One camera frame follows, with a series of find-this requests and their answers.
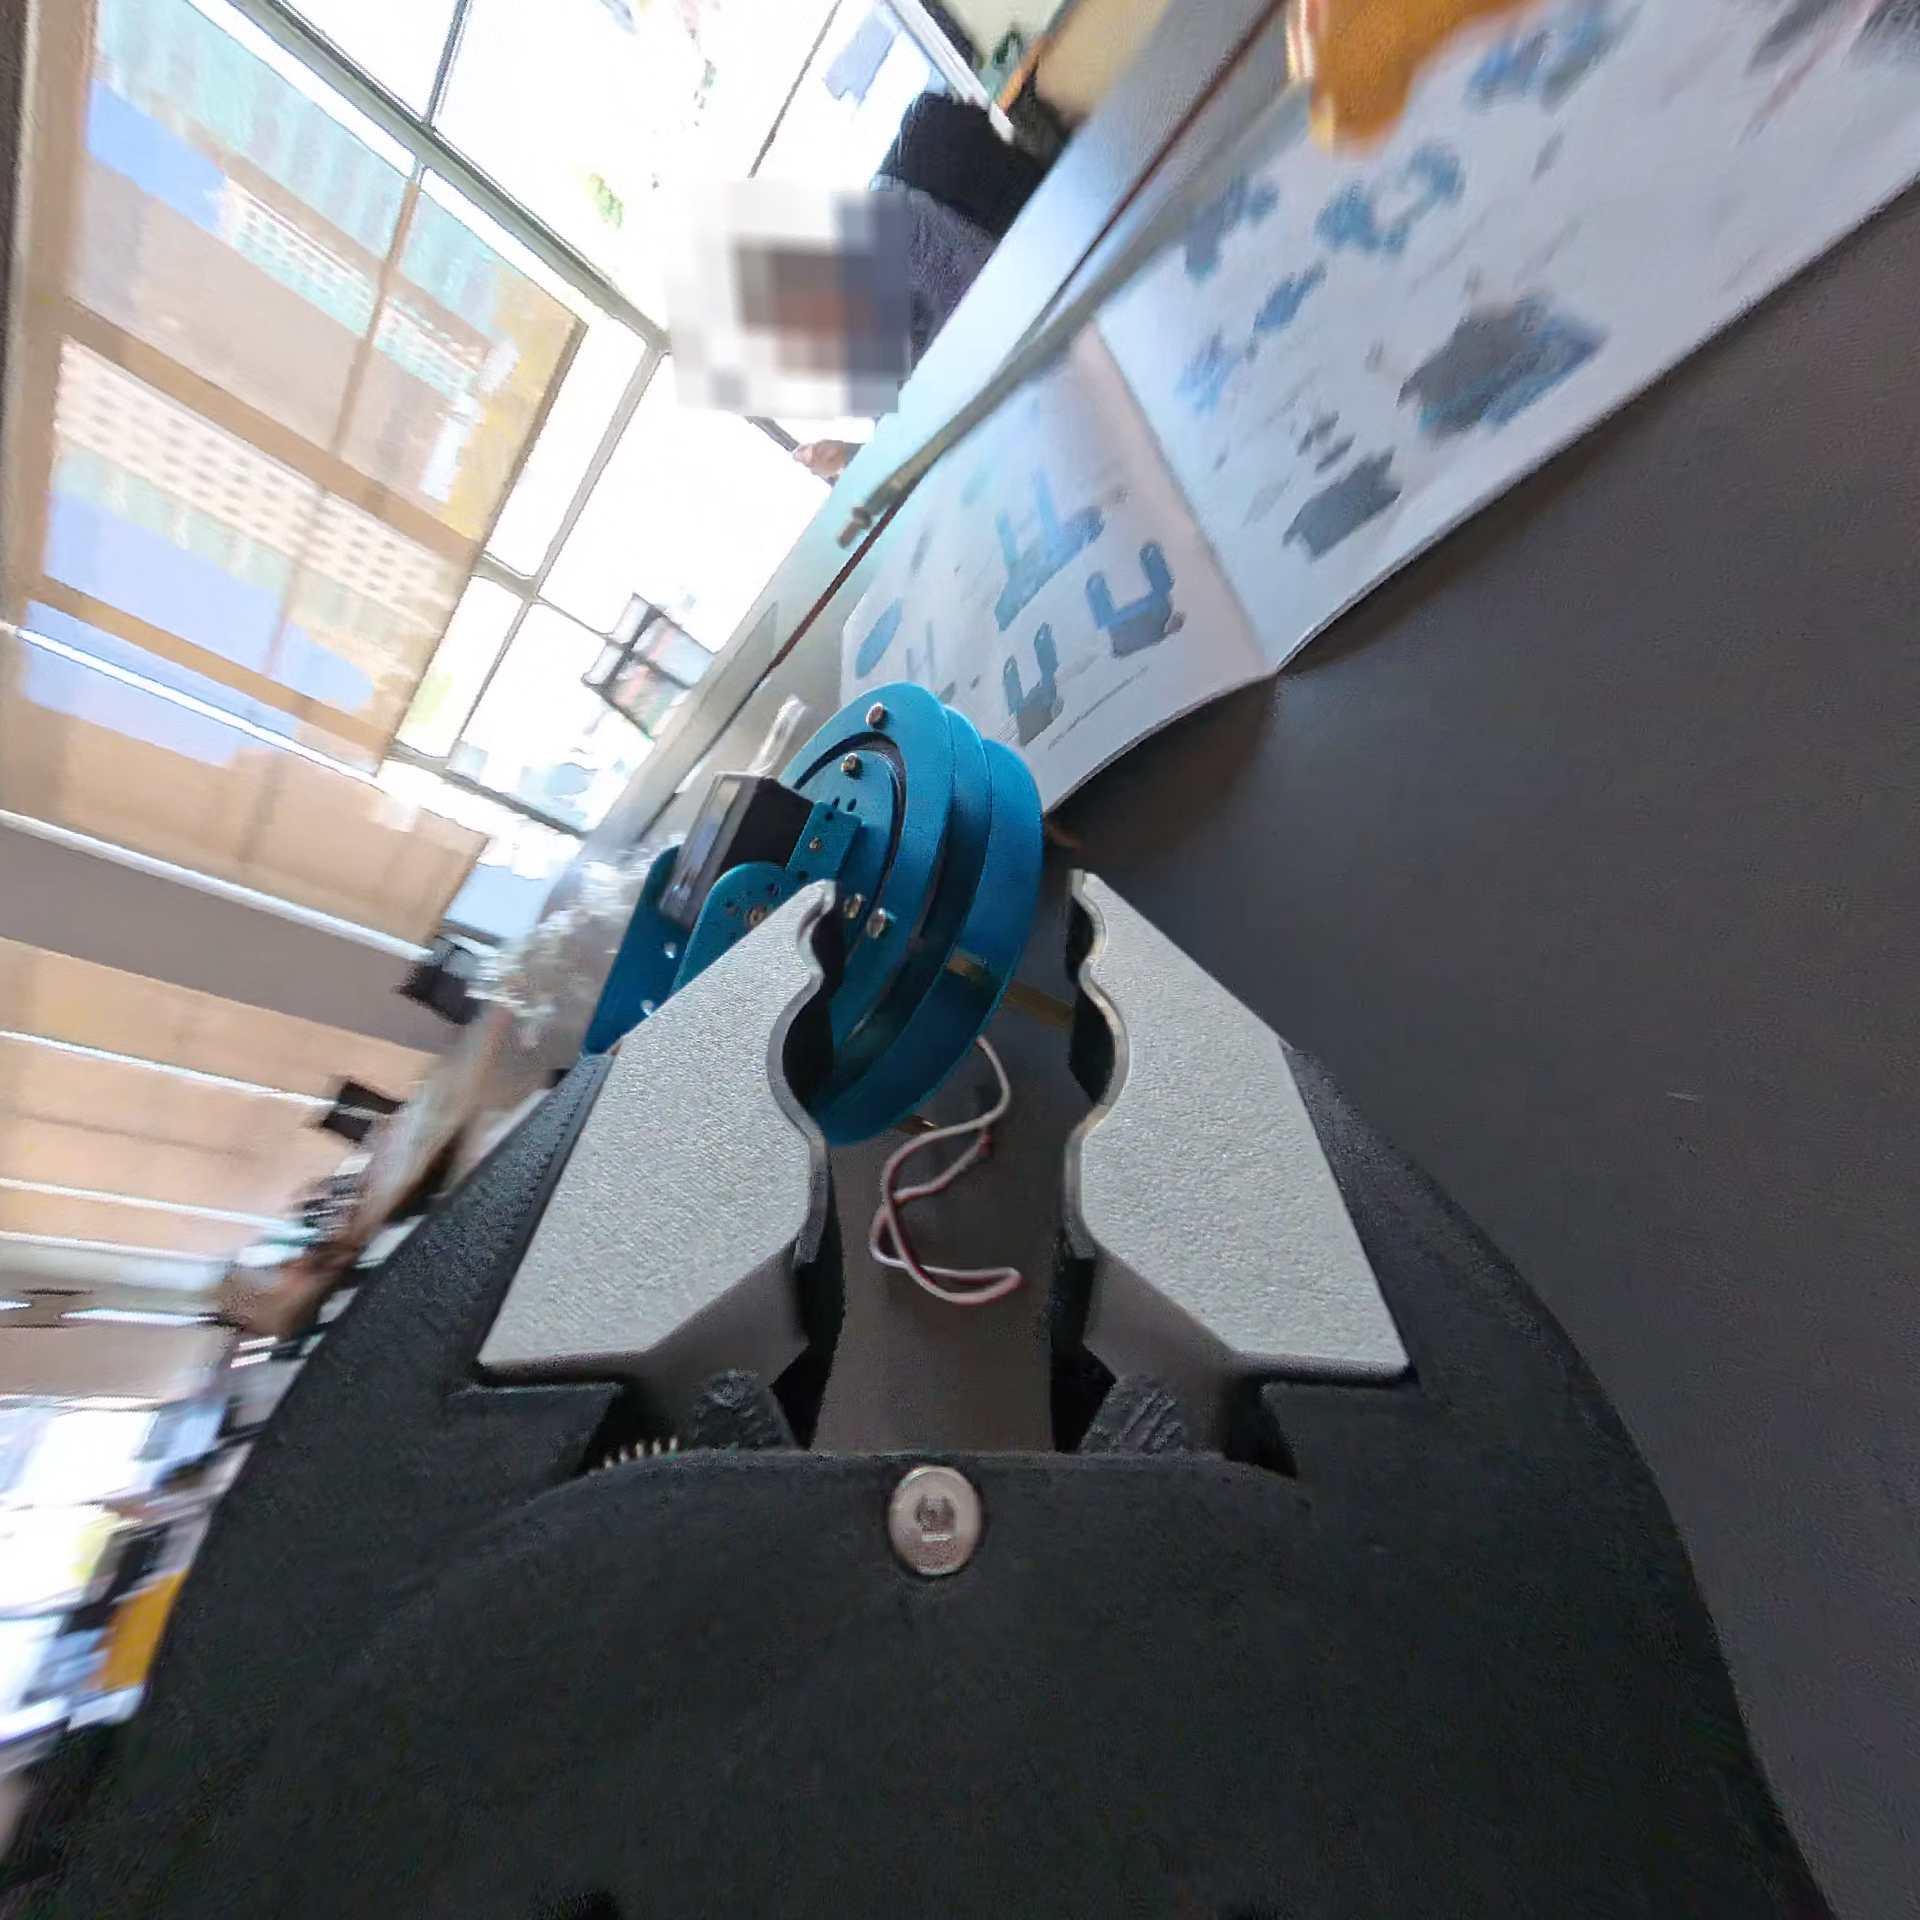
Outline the window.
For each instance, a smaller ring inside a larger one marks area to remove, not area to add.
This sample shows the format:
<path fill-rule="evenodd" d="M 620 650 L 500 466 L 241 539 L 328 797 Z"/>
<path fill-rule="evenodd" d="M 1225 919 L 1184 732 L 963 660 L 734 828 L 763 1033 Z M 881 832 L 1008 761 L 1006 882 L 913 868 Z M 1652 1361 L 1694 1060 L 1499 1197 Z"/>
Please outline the window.
<path fill-rule="evenodd" d="M 654 739 L 584 687 L 631 594 L 730 637 L 819 500 L 798 427 L 691 416 L 666 348 L 670 196 L 719 179 L 866 185 L 923 91 L 972 97 L 948 4 L 286 4 L 425 135 L 450 211 L 504 211 L 584 284 L 586 337 L 396 745 L 398 784 L 566 836 Z"/>

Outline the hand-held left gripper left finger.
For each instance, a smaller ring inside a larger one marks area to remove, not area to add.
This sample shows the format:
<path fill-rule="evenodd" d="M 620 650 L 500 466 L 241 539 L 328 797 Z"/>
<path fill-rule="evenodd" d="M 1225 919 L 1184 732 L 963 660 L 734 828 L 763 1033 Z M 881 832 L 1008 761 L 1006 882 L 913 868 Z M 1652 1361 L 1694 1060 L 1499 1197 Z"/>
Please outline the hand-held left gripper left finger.
<path fill-rule="evenodd" d="M 488 1380 L 612 1386 L 687 1448 L 731 1408 L 814 1440 L 836 1244 L 808 1099 L 834 988 L 836 887 L 811 880 L 615 1048 L 478 1348 Z"/>

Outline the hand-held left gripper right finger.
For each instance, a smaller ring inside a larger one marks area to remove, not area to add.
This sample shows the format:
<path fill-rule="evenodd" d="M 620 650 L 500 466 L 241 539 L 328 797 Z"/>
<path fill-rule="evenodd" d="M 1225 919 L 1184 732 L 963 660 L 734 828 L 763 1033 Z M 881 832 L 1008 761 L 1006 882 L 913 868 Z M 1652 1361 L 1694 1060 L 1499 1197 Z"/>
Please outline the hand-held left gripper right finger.
<path fill-rule="evenodd" d="M 1055 1428 L 1170 1392 L 1228 1449 L 1266 1386 L 1399 1388 L 1410 1356 L 1282 1039 L 1107 880 L 1067 890 L 1071 1069 Z"/>

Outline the crumpled clear plastic wrap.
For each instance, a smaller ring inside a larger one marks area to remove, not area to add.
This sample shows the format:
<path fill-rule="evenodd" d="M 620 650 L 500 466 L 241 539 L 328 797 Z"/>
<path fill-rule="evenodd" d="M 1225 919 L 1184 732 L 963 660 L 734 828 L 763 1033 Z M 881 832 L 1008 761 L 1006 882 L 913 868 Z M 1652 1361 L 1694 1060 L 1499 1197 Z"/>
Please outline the crumpled clear plastic wrap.
<path fill-rule="evenodd" d="M 584 1051 L 640 887 L 628 859 L 569 868 L 536 925 L 478 970 L 471 997 L 508 1017 L 510 1043 L 528 1066 L 568 1067 Z"/>

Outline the black mesh chair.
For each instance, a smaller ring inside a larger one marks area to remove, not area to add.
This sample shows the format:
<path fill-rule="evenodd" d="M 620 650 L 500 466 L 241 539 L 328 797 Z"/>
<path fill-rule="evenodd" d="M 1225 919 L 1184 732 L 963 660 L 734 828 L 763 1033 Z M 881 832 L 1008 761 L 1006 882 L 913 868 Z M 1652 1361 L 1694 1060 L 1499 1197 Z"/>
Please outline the black mesh chair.
<path fill-rule="evenodd" d="M 673 711 L 708 677 L 713 660 L 713 650 L 635 592 L 612 628 L 602 634 L 584 689 L 635 732 L 657 739 Z"/>

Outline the beige roller blind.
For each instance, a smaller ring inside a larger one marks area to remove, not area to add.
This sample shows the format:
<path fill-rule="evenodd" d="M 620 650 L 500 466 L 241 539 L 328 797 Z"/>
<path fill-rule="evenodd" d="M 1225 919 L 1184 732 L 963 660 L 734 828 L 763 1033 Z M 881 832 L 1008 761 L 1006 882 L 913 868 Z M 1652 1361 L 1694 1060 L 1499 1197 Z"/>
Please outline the beige roller blind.
<path fill-rule="evenodd" d="M 4 4 L 4 813 L 420 944 L 379 783 L 586 345 L 224 4 Z"/>

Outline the printed instruction sheet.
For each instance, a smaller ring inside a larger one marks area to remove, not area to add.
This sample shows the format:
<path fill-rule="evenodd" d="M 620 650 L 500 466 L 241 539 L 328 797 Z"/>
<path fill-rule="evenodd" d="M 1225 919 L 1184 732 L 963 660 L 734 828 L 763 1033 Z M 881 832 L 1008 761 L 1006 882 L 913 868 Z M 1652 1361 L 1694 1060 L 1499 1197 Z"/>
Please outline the printed instruction sheet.
<path fill-rule="evenodd" d="M 1260 682 L 1915 183 L 1915 4 L 1496 4 L 1276 108 L 920 481 L 840 648 L 1055 808 Z"/>

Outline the dark grey desk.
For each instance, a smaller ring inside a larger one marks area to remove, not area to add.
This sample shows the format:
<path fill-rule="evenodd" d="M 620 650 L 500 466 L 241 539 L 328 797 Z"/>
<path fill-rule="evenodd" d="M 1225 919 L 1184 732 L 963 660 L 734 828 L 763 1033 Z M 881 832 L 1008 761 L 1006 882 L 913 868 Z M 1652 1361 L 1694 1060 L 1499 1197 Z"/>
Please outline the dark grey desk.
<path fill-rule="evenodd" d="M 1521 1261 L 1915 1916 L 1915 189 L 1071 828 Z"/>

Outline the blue toy robot arm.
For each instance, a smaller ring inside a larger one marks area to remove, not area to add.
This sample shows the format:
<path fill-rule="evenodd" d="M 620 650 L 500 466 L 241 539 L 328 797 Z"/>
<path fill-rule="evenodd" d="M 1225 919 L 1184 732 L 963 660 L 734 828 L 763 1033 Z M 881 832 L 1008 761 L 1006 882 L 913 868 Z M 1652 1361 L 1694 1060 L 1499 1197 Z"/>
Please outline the blue toy robot arm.
<path fill-rule="evenodd" d="M 715 776 L 644 868 L 584 1051 L 612 1049 L 791 896 L 834 890 L 833 1060 L 806 1093 L 830 1145 L 920 1112 L 982 1040 L 1032 937 L 1043 805 L 1024 759 L 934 691 L 852 699 L 774 776 Z"/>

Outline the orange handled screwdriver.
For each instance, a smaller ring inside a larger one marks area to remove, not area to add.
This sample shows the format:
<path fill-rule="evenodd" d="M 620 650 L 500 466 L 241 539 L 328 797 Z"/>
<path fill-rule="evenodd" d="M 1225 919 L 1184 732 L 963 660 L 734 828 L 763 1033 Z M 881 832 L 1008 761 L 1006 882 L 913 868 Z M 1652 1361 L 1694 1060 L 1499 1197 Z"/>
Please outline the orange handled screwdriver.
<path fill-rule="evenodd" d="M 1456 41 L 1489 33 L 1523 3 L 1332 3 L 1287 4 L 1287 85 L 1276 112 L 1299 109 L 1306 131 L 1332 148 L 1380 139 L 1402 119 L 1422 73 Z M 1184 233 L 1206 201 L 1233 175 L 1233 152 L 1207 155 L 1159 208 L 1123 240 L 1102 236 L 1063 293 L 999 362 L 983 386 L 947 423 L 860 499 L 836 530 L 836 544 L 866 541 L 911 499 L 929 471 L 983 426 L 1030 378 L 1063 352 L 1099 307 Z"/>

